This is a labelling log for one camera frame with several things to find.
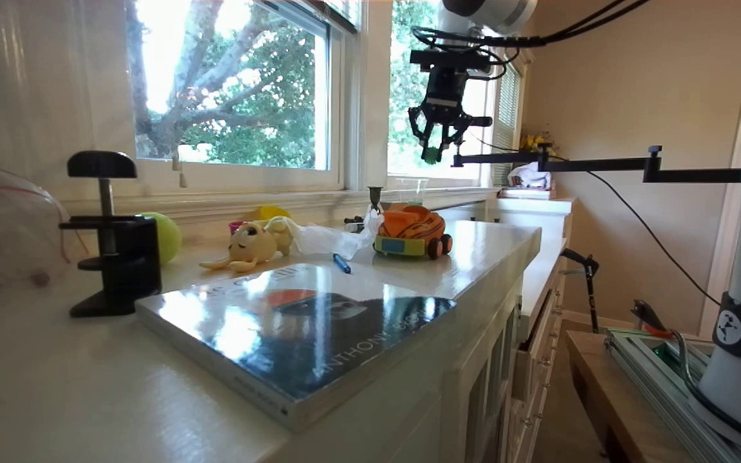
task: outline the kitchen counter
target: kitchen counter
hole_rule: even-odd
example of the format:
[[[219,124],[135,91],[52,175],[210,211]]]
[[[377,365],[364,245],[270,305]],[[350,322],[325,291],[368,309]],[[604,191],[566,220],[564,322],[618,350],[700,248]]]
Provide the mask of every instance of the kitchen counter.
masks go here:
[[[0,461],[461,461],[467,429],[442,417],[467,397],[447,397],[454,385],[444,374],[465,370],[481,331],[510,316],[539,233],[467,220],[447,231],[454,248],[444,260],[355,257],[381,280],[457,305],[303,433],[263,413],[135,316],[69,318],[66,309],[98,291],[98,275],[0,286]],[[227,284],[198,269],[210,253],[182,254],[164,269],[164,291]],[[442,453],[444,443],[457,443],[454,453]]]

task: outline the yellow toy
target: yellow toy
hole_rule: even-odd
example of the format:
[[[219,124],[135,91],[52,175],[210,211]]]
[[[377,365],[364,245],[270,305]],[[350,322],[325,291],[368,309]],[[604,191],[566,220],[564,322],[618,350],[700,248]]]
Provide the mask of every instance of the yellow toy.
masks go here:
[[[287,257],[292,253],[292,220],[287,217],[272,217],[267,220],[241,220],[231,231],[227,260],[204,263],[209,269],[250,272],[272,257]]]

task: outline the window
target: window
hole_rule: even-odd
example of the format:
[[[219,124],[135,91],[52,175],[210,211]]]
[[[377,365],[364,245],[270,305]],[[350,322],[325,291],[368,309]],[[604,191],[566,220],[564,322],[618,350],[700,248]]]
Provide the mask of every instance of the window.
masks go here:
[[[339,31],[305,3],[130,0],[135,156],[175,160],[189,186],[336,187],[345,112]]]
[[[391,112],[388,112],[388,175],[420,178],[430,186],[481,186],[485,166],[465,165],[451,166],[454,143],[442,152],[439,165],[422,163],[420,139],[408,128],[406,109],[420,105],[426,87],[426,71],[408,64],[411,49],[425,49],[411,26],[438,26],[442,3],[430,0],[393,0],[391,28]],[[494,116],[496,82],[467,79],[462,109],[471,116]],[[481,155],[490,143],[490,128],[474,127],[465,130],[462,155]]]

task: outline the beige wall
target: beige wall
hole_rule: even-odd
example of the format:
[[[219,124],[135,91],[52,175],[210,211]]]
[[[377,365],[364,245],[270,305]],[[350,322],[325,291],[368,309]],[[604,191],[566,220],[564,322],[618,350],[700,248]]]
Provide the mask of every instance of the beige wall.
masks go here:
[[[601,0],[539,0],[552,31]],[[524,128],[548,130],[564,156],[638,156],[663,143],[663,166],[727,166],[741,116],[741,0],[651,0],[587,35],[535,52]],[[707,284],[723,186],[654,186],[641,172],[601,172],[651,223],[696,284]],[[645,299],[694,331],[701,296],[662,254],[633,214],[583,172],[555,175],[578,199],[574,250],[599,260],[597,309],[629,316]],[[582,277],[569,284],[587,309]]]

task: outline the wooden floor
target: wooden floor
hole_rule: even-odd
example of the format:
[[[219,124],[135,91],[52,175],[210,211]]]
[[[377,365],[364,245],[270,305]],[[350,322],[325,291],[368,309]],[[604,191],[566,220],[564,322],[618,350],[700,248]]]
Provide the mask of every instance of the wooden floor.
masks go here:
[[[561,329],[561,348],[555,350],[550,392],[546,401],[546,417],[535,443],[532,463],[606,463],[599,438],[570,383],[569,348],[564,344],[566,329]]]

